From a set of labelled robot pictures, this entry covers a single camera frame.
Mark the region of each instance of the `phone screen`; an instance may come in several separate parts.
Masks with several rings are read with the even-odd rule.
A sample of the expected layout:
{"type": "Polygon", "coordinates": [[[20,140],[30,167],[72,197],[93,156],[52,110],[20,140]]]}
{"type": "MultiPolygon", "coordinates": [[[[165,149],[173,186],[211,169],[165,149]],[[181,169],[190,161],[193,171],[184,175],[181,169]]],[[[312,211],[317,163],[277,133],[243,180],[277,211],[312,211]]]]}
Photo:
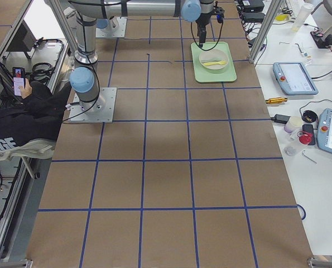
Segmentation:
{"type": "Polygon", "coordinates": [[[16,96],[21,95],[19,86],[25,87],[25,69],[22,67],[13,67],[13,87],[16,96]]]}

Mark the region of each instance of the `yellow spoon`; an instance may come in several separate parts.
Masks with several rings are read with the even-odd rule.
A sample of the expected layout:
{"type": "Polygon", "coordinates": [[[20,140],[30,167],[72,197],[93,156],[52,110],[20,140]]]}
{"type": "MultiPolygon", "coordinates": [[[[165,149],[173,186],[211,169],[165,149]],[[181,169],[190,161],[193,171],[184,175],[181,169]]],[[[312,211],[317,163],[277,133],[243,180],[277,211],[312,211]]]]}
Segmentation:
{"type": "Polygon", "coordinates": [[[225,65],[227,62],[225,60],[221,61],[209,61],[207,63],[203,63],[204,66],[212,66],[212,65],[225,65]]]}

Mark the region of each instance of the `red object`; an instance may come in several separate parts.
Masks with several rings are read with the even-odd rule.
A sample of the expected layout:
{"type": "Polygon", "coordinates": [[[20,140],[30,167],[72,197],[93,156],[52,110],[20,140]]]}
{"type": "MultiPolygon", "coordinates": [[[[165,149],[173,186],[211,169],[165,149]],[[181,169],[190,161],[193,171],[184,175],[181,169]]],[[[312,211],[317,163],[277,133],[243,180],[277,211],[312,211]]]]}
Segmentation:
{"type": "Polygon", "coordinates": [[[302,136],[299,138],[300,143],[308,145],[312,141],[312,134],[308,132],[303,132],[302,136]]]}

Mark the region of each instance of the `white bowl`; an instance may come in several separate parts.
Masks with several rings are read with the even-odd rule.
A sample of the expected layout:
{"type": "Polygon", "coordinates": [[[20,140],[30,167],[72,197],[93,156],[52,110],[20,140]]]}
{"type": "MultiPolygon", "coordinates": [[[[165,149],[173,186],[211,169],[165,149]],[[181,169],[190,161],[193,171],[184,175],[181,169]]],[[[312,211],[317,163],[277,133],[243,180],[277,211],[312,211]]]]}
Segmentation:
{"type": "Polygon", "coordinates": [[[229,64],[228,55],[219,49],[202,51],[199,54],[199,61],[204,68],[209,70],[220,70],[222,68],[225,68],[229,64]],[[225,61],[225,64],[214,64],[210,66],[204,65],[204,63],[209,63],[209,62],[216,63],[219,61],[225,61]]]}

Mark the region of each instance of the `metal mounting plate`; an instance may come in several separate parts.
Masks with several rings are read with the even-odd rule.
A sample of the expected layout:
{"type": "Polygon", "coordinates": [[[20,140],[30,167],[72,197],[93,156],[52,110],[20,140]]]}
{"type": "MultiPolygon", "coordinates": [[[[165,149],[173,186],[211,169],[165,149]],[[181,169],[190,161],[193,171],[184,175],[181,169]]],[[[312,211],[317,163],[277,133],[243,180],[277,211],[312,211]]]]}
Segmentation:
{"type": "Polygon", "coordinates": [[[117,18],[119,22],[119,27],[113,31],[108,31],[104,32],[100,29],[97,28],[97,39],[109,39],[109,38],[124,38],[125,33],[126,33],[126,23],[127,23],[127,18],[121,17],[117,18]]]}
{"type": "MultiPolygon", "coordinates": [[[[106,104],[102,106],[102,108],[97,112],[86,112],[79,116],[76,115],[83,111],[81,110],[81,107],[79,105],[72,106],[69,117],[76,117],[71,118],[68,121],[73,123],[112,123],[114,116],[116,91],[116,88],[100,88],[100,95],[106,100],[106,104]]],[[[78,101],[79,97],[75,94],[73,102],[78,101]]]]}

